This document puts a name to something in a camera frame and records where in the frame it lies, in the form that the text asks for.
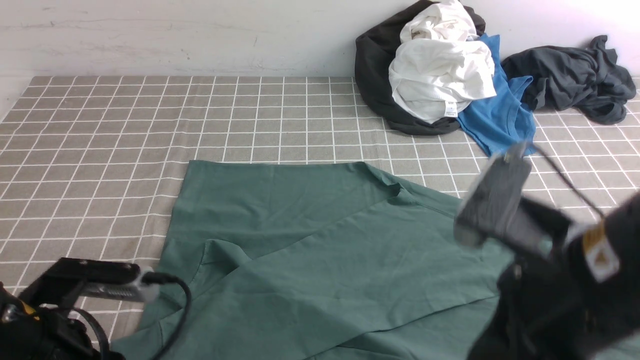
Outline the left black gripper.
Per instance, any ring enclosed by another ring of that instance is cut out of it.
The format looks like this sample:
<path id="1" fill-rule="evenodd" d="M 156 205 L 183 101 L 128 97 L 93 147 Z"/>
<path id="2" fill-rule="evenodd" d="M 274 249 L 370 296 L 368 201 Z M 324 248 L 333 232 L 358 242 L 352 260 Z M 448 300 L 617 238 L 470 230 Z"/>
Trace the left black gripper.
<path id="1" fill-rule="evenodd" d="M 83 309 L 34 309 L 1 289 L 2 360 L 123 360 L 102 325 Z"/>

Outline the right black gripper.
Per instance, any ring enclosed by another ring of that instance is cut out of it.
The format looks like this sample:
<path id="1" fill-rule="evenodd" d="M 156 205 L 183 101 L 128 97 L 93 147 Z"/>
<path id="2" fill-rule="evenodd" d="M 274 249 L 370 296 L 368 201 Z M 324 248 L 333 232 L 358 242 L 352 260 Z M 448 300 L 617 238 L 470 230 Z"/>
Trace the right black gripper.
<path id="1" fill-rule="evenodd" d="M 583 250 L 544 259 L 517 251 L 499 276 L 499 301 L 469 360 L 593 360 L 597 318 L 583 285 L 593 278 Z"/>

